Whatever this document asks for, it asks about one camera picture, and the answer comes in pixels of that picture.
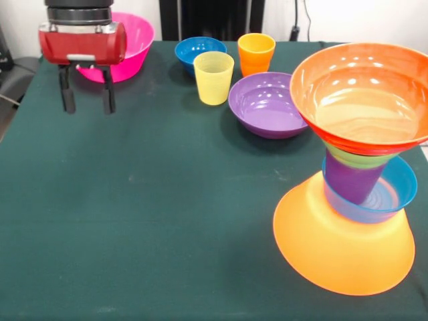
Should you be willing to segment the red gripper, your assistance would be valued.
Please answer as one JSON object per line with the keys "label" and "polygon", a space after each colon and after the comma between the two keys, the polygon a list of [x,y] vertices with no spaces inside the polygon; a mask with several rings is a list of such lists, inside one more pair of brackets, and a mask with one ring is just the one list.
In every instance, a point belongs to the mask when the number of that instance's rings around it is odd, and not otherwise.
{"label": "red gripper", "polygon": [[109,65],[119,64],[125,58],[127,38],[121,22],[113,21],[107,25],[58,25],[45,22],[39,26],[38,37],[44,58],[59,65],[60,91],[65,112],[76,112],[68,65],[72,62],[94,62],[102,66],[104,113],[115,113],[116,101]]}

